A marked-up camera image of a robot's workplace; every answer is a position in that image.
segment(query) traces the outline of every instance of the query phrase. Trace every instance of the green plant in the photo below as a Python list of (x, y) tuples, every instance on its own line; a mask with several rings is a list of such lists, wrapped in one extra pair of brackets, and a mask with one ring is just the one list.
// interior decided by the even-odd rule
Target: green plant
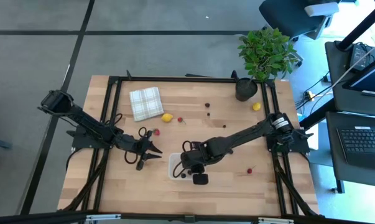
[(283, 78), (287, 72), (291, 73), (291, 65), (297, 59), (290, 53), (296, 52), (289, 37), (284, 36), (276, 28), (249, 31), (247, 36), (239, 38), (244, 42), (239, 56), (245, 60), (245, 69), (248, 75), (260, 82), (266, 81), (270, 74), (277, 77), (277, 72), (283, 72)]

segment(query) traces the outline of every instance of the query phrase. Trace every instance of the potted plant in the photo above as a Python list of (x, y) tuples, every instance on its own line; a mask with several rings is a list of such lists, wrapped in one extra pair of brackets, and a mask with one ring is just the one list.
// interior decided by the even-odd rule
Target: potted plant
[(276, 28), (249, 31), (247, 36), (239, 38), (243, 41), (238, 49), (239, 56), (245, 60), (245, 69), (251, 78), (241, 78), (236, 84), (236, 98), (246, 101), (257, 92), (257, 85), (253, 78), (265, 82), (270, 74), (277, 77), (279, 72), (283, 78), (287, 72), (292, 73), (292, 64), (297, 62), (291, 53), (296, 52), (289, 44), (289, 37), (284, 36)]

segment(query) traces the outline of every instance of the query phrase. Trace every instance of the desk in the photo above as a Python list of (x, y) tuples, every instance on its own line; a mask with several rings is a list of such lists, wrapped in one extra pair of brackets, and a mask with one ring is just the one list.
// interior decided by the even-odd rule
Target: desk
[[(108, 77), (93, 76), (86, 96), (84, 111), (99, 120), (106, 93)], [(288, 114), (294, 126), (298, 118), (289, 82), (275, 82), (280, 110)], [(166, 113), (174, 119), (164, 123), (161, 117), (134, 122), (129, 92), (157, 86)], [(118, 111), (124, 116), (117, 124), (125, 133), (138, 137), (137, 131), (160, 129), (160, 136), (152, 140), (163, 153), (161, 159), (145, 163), (143, 170), (124, 161), (124, 151), (112, 149), (101, 196), (101, 212), (196, 214), (196, 215), (280, 215), (275, 176), (266, 140), (259, 138), (235, 148), (221, 162), (206, 167), (210, 177), (208, 185), (170, 180), (168, 158), (182, 151), (185, 140), (204, 141), (213, 136), (227, 136), (245, 129), (265, 118), (263, 106), (253, 111), (253, 103), (262, 103), (262, 92), (246, 102), (234, 97), (234, 83), (191, 82), (130, 82), (123, 81)], [(112, 89), (109, 107), (112, 107), (115, 88)], [(178, 123), (182, 117), (186, 122)], [(82, 149), (70, 160), (58, 208), (66, 207), (83, 187), (88, 175), (91, 149)], [(317, 200), (308, 162), (300, 154), (290, 154), (294, 185), (312, 210), (318, 213)], [(253, 167), (252, 174), (247, 168)], [(95, 186), (90, 200), (95, 195)], [(284, 187), (285, 204), (291, 212), (289, 194)]]
[(349, 165), (345, 160), (343, 149), (336, 133), (336, 127), (353, 122), (357, 126), (375, 126), (375, 118), (328, 112), (326, 120), (330, 135), (335, 178), (337, 180), (347, 180), (375, 186), (375, 169)]
[[(350, 52), (342, 52), (335, 47), (334, 42), (325, 43), (326, 58), (332, 84), (341, 77), (348, 69), (346, 65), (350, 58)], [(355, 73), (349, 72), (343, 79), (353, 77)], [(353, 113), (375, 115), (375, 97), (364, 96), (358, 91), (347, 90), (342, 88), (342, 84), (333, 88), (334, 98), (311, 115), (300, 122), (301, 127), (308, 129), (325, 118), (327, 111), (347, 111)]]

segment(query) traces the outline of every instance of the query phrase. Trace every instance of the white cable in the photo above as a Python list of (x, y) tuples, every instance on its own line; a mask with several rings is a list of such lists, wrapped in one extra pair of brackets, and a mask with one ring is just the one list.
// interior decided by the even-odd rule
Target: white cable
[[(330, 91), (332, 91), (332, 89), (336, 86), (336, 84), (338, 84), (338, 82), (339, 81), (341, 81), (341, 79), (343, 78), (343, 77), (345, 77), (345, 75), (347, 74), (347, 73), (349, 73), (350, 72), (350, 70), (354, 67), (354, 66), (356, 66), (358, 63), (359, 63), (359, 61), (361, 61), (363, 58), (366, 58), (367, 57), (367, 55), (369, 55), (373, 50), (375, 50), (375, 47), (374, 48), (372, 48), (369, 52), (367, 52), (365, 55), (363, 55), (356, 63), (354, 63), (349, 69), (347, 69), (347, 71), (345, 71), (345, 73), (341, 76), (341, 77), (339, 77), (339, 79), (331, 86), (331, 88), (327, 91), (327, 92), (325, 92), (324, 93), (324, 95), (322, 95), (321, 97), (320, 97), (320, 99), (322, 99), (327, 93), (329, 93)], [(314, 107), (316, 106), (316, 104), (320, 101), (320, 99), (318, 99), (317, 101), (316, 101), (316, 103), (314, 103), (314, 105), (312, 106), (312, 109), (310, 110), (310, 114), (312, 114), (312, 112), (313, 112), (313, 109), (314, 109)]]

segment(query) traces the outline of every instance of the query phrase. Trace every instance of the black desk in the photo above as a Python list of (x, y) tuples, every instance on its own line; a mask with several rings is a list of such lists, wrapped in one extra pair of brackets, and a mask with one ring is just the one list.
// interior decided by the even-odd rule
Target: black desk
[[(334, 42), (325, 43), (325, 52), (328, 61), (328, 68), (332, 84), (341, 77), (346, 71), (346, 64), (348, 63), (350, 52), (341, 52), (335, 47)], [(355, 74), (349, 72), (344, 80), (353, 77)], [(311, 115), (300, 122), (300, 126), (308, 129), (325, 118), (327, 111), (347, 111), (353, 113), (375, 115), (375, 97), (364, 96), (358, 91), (347, 90), (342, 88), (342, 85), (337, 85), (333, 89), (334, 98), (319, 109), (314, 111)]]
[(330, 138), (332, 162), (337, 185), (340, 185), (340, 187), (343, 188), (341, 180), (347, 180), (350, 182), (375, 186), (375, 169), (349, 165), (346, 163), (343, 155), (342, 146), (338, 134), (336, 133), (336, 127), (353, 122), (358, 126), (375, 126), (375, 118), (342, 113), (326, 113), (326, 123)]

